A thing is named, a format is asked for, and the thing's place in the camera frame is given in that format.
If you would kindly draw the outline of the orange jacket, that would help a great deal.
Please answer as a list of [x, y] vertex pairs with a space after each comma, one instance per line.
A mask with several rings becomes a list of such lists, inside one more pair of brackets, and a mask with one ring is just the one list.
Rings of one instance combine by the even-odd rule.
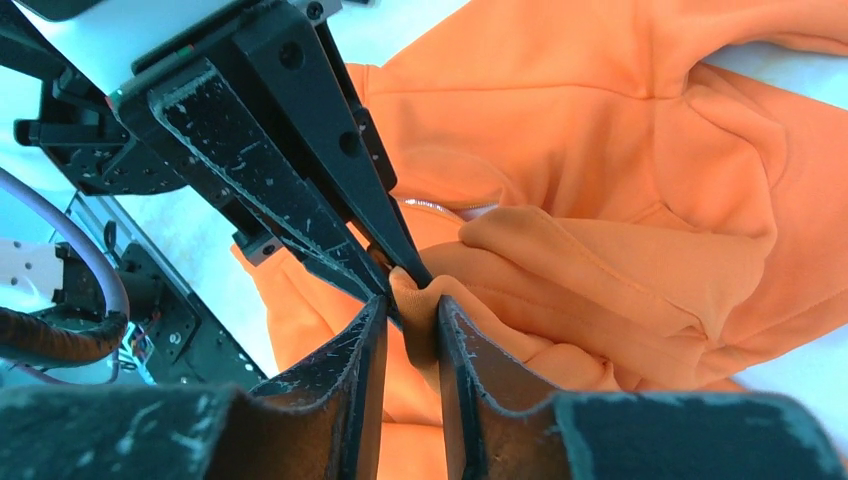
[[381, 479], [447, 475], [437, 303], [578, 391], [734, 389], [847, 322], [847, 114], [711, 65], [843, 1], [472, 1], [350, 64], [433, 283], [390, 283]]

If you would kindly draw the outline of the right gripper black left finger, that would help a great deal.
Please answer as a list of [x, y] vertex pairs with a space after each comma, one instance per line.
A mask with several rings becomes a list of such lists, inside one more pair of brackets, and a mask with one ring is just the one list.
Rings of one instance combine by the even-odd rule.
[[26, 386], [1, 393], [5, 479], [373, 479], [387, 301], [293, 367], [233, 385]]

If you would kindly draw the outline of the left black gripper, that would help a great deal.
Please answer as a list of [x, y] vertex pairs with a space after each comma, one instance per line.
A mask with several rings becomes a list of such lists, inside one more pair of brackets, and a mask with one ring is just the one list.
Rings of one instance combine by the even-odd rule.
[[[233, 38], [247, 12], [262, 2], [233, 4], [200, 21], [131, 64], [131, 76], [106, 89], [47, 42], [12, 3], [1, 5], [2, 51], [38, 67], [57, 61], [62, 73], [89, 84], [82, 99], [48, 79], [48, 95], [95, 112], [97, 124], [53, 124], [44, 105], [20, 120], [19, 143], [43, 150], [83, 191], [153, 195], [184, 186], [211, 196], [240, 196], [313, 274], [359, 299], [385, 295], [388, 280], [354, 237], [373, 243], [391, 226], [387, 192], [349, 111], [341, 123], [299, 127], [250, 71]], [[312, 2], [340, 11], [338, 1]]]

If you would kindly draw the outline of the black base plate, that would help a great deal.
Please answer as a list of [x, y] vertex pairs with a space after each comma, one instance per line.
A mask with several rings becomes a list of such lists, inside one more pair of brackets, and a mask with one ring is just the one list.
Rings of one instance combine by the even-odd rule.
[[77, 193], [66, 212], [124, 281], [132, 320], [122, 351], [147, 383], [234, 383], [249, 390], [267, 379], [117, 200]]

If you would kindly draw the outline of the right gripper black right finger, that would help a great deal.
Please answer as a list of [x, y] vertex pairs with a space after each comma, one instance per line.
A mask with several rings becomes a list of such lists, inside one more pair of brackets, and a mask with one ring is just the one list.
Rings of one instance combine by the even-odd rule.
[[817, 420], [774, 394], [563, 390], [438, 305], [452, 479], [843, 479]]

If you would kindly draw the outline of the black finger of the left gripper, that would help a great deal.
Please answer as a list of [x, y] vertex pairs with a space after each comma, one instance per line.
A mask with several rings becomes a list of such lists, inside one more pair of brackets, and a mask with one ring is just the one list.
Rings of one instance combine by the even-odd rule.
[[306, 9], [262, 2], [233, 41], [268, 90], [282, 126], [282, 156], [265, 159], [266, 184], [250, 199], [303, 243], [304, 266], [340, 289], [385, 289], [404, 269], [419, 287], [432, 276], [390, 191], [397, 178], [369, 111], [361, 104], [319, 2]]

